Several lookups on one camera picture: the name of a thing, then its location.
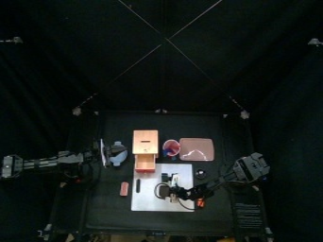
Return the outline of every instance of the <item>wooden box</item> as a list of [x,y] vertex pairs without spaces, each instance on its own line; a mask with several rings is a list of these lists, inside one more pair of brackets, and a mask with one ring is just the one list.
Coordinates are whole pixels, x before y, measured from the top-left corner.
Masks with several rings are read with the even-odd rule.
[[155,172],[157,157],[157,130],[135,130],[132,153],[135,155],[135,171]]

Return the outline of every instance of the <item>small red block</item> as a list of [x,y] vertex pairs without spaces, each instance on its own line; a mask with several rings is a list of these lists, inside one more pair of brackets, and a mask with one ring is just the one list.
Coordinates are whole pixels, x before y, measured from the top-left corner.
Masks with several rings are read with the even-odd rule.
[[121,189],[120,189],[120,196],[127,196],[127,188],[128,188],[128,183],[123,182],[121,183]]

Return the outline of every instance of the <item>black mat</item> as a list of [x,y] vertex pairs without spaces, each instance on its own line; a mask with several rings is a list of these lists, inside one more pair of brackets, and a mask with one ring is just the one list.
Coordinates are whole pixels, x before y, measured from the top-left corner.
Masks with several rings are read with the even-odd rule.
[[[225,172],[237,158],[251,152],[251,142],[244,121],[229,115],[215,114],[144,114],[108,112],[101,116],[103,138],[108,144],[121,141],[128,147],[127,160],[120,167],[103,169],[101,181],[95,187],[87,210],[87,229],[117,231],[163,231],[167,233],[229,234],[232,232],[231,203],[227,191],[220,188],[207,199],[205,207],[192,213],[132,212],[131,186],[133,171],[132,132],[159,130],[159,150],[165,140],[211,138],[215,144],[212,162],[191,162],[193,171],[207,170],[207,179]],[[172,163],[163,157],[159,163]],[[195,185],[205,182],[193,180]],[[121,182],[129,183],[128,196],[119,196]]]

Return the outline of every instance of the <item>black enclosure wall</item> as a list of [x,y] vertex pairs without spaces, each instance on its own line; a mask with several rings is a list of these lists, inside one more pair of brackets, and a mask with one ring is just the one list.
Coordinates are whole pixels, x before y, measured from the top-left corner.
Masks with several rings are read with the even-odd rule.
[[[0,155],[64,150],[81,112],[247,110],[277,241],[321,226],[323,2],[1,1]],[[9,42],[20,37],[22,43]],[[55,177],[0,183],[0,240],[35,237]]]

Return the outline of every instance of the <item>black table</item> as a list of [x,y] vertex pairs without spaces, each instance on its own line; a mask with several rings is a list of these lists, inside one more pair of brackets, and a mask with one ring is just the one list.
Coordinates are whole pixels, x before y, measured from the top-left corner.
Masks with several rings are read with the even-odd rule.
[[[207,171],[205,180],[193,178],[195,185],[227,173],[232,163],[253,152],[247,120],[236,113],[100,112],[99,116],[89,113],[77,117],[69,136],[69,150],[81,151],[93,138],[103,137],[107,144],[121,141],[128,148],[128,156],[120,167],[96,167],[101,175],[92,186],[67,185],[59,188],[52,216],[55,232],[232,235],[232,199],[228,189],[223,187],[205,200],[204,209],[192,213],[131,211],[133,130],[159,130],[157,163],[173,163],[161,153],[163,143],[168,139],[212,139],[212,162],[175,161],[192,164],[193,171],[197,168]],[[121,182],[129,183],[125,198],[119,195]]]

